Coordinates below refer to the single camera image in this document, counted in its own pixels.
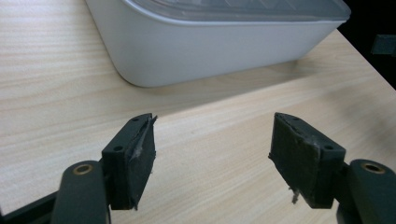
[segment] dark floor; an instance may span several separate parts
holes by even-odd
[[[396,0],[344,0],[352,14],[338,30],[396,90],[396,55],[373,54],[375,37],[396,38]],[[396,45],[390,44],[396,53]]]

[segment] white plastic container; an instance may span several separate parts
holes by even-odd
[[[157,87],[304,56],[349,18],[341,0],[86,0],[129,82]]]

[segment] black mechanical arm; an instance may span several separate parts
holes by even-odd
[[[109,206],[137,210],[155,159],[155,120],[151,114],[130,119],[101,160],[70,166],[57,192],[0,216],[0,224],[105,224],[111,223]]]
[[[269,158],[311,208],[339,202],[340,224],[396,223],[396,176],[375,161],[344,163],[346,150],[302,119],[276,113]]]

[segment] wooden table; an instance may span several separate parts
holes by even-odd
[[[151,112],[157,159],[139,211],[114,223],[335,223],[292,192],[267,156],[276,111],[396,170],[396,94],[334,31],[302,59],[155,89],[124,81],[82,0],[0,2],[0,206],[59,188]]]

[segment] container lid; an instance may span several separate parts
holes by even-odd
[[[342,0],[123,0],[179,21],[346,21]]]

